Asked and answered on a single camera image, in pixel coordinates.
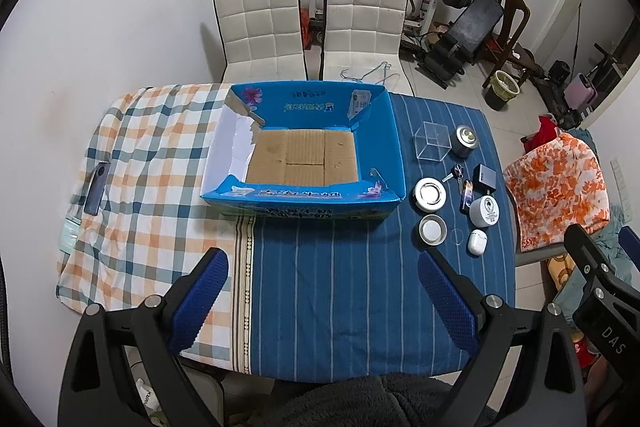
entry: metal bolt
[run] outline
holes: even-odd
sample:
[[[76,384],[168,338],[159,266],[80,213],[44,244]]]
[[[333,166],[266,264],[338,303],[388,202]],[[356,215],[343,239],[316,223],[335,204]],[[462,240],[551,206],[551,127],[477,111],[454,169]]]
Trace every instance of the metal bolt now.
[[[487,295],[485,300],[489,308],[499,308],[503,304],[502,299],[497,295]]]
[[[86,313],[87,315],[95,315],[97,314],[97,312],[100,311],[100,304],[89,304],[85,309],[84,309],[84,313]]]
[[[159,295],[149,295],[145,299],[145,306],[147,308],[158,308],[160,303],[162,302],[162,297]]]
[[[559,315],[562,313],[562,308],[558,306],[555,302],[551,302],[546,305],[546,309],[552,315]]]

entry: metal canister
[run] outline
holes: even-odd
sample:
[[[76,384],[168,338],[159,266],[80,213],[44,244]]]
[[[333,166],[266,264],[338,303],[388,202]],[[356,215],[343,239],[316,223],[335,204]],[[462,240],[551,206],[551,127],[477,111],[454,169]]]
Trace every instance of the metal canister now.
[[[467,158],[478,145],[478,135],[468,125],[457,126],[451,134],[451,149],[456,156]]]

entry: pink flower print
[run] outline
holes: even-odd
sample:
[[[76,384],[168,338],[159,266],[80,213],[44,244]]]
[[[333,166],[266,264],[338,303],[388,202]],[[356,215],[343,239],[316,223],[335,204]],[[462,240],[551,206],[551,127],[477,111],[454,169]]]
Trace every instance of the pink flower print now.
[[[382,192],[382,183],[376,182],[374,187],[369,187],[367,192],[364,194],[360,194],[359,198],[378,198],[380,197],[380,193]]]
[[[247,86],[242,90],[242,97],[246,105],[255,111],[258,108],[257,105],[262,101],[262,90],[259,87]]]

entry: tablecloth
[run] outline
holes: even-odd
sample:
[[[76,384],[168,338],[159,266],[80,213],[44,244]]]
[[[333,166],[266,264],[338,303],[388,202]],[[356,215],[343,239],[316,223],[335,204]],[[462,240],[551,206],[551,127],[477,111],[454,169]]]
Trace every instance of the tablecloth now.
[[[113,103],[92,136],[68,217],[80,222],[62,253],[56,293],[82,312],[163,295],[209,247],[229,257],[229,277],[187,357],[244,373],[332,381],[404,371],[456,371],[456,349],[421,288],[412,239],[421,218],[410,198],[387,219],[306,221],[223,216],[199,197],[208,146],[228,86],[140,89]],[[463,164],[501,172],[478,110],[391,94],[408,193],[420,177],[444,178],[460,160],[418,161],[413,134],[422,121],[450,130],[469,124],[480,147]],[[97,216],[82,211],[95,166],[110,162]],[[439,247],[455,270],[484,293],[514,302],[513,235],[508,219],[488,230],[486,253],[466,253],[473,228],[458,212],[455,180],[438,213],[449,227]],[[504,184],[495,197],[507,210]]]

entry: transparent acrylic box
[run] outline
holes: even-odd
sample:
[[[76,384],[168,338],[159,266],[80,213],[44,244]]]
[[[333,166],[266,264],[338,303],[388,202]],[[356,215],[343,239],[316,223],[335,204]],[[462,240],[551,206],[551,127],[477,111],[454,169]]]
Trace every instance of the transparent acrylic box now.
[[[451,150],[449,128],[433,122],[422,122],[414,134],[415,155],[418,160],[440,162]]]

